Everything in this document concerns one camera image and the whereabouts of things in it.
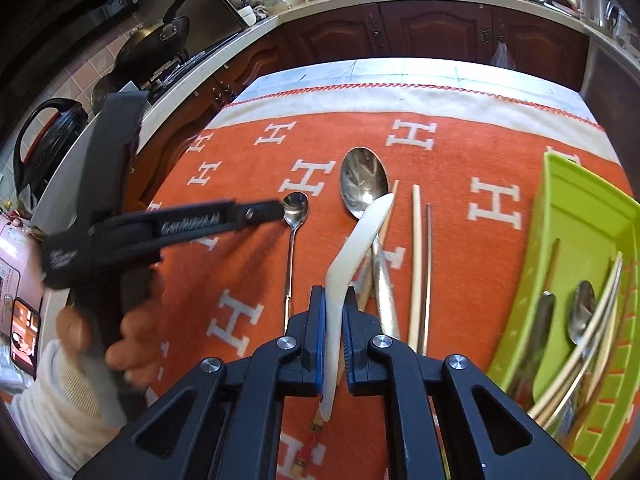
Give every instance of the spoon handle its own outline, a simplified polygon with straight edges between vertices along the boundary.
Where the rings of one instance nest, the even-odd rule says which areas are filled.
[[[289,235],[289,254],[287,255],[287,275],[284,282],[284,332],[287,331],[289,318],[291,317],[291,297],[293,290],[293,242],[296,238],[296,229]]]
[[[391,291],[391,277],[389,276],[389,267],[386,264],[385,253],[382,250],[379,235],[373,238],[371,251],[373,253],[373,283],[376,289],[380,327],[383,334],[399,340],[400,330],[398,328],[396,304]]]

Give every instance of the table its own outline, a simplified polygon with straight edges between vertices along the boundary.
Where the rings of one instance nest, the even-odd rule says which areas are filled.
[[[420,184],[434,222],[428,355],[463,353],[482,369],[518,284],[543,153],[563,153],[630,192],[606,133],[577,93],[493,67],[378,59],[258,79],[196,138],[150,207],[304,190],[310,215],[294,263],[293,311],[300,312],[353,229],[338,174],[358,145],[400,180],[385,251],[401,335],[411,280],[410,188]],[[231,361],[281,335],[288,238],[284,223],[267,224],[164,251],[157,393],[206,356]],[[361,278],[354,277],[356,290]],[[287,399],[280,478],[291,478],[317,406],[317,399]],[[384,447],[381,399],[353,399],[342,388],[306,478],[382,478]]]

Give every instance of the pot handle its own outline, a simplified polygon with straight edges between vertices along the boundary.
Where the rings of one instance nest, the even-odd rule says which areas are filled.
[[[182,4],[184,2],[186,2],[187,0],[175,0],[172,4],[171,7],[169,7],[165,14],[164,14],[164,18],[162,19],[162,22],[164,24],[167,23],[171,23],[174,19],[175,19],[175,15],[178,13],[178,9],[180,9],[180,7],[182,6]]]
[[[73,99],[66,99],[63,97],[54,97],[53,99],[47,99],[46,101],[41,102],[36,109],[31,112],[31,115],[27,118],[25,123],[22,125],[20,132],[18,133],[18,137],[15,140],[14,147],[14,184],[16,194],[20,194],[22,191],[22,181],[24,179],[24,162],[22,161],[22,157],[20,156],[20,146],[22,145],[22,138],[27,131],[29,125],[33,122],[36,116],[46,108],[55,108],[59,113],[68,112],[74,106],[82,106],[78,101],[74,101]]]

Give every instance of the white sleeve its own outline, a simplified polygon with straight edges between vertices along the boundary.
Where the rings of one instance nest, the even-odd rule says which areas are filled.
[[[31,451],[54,480],[70,479],[118,433],[98,416],[82,372],[49,342],[31,387],[7,406]]]

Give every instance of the white spoon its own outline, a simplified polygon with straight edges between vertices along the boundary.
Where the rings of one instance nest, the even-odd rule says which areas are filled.
[[[342,328],[342,306],[351,279],[360,262],[371,247],[386,215],[394,201],[392,193],[373,201],[340,249],[324,279],[324,302],[326,307],[326,336],[324,339],[324,383],[320,415],[327,421],[334,406],[335,388],[338,382],[338,360],[340,359],[340,329]]]

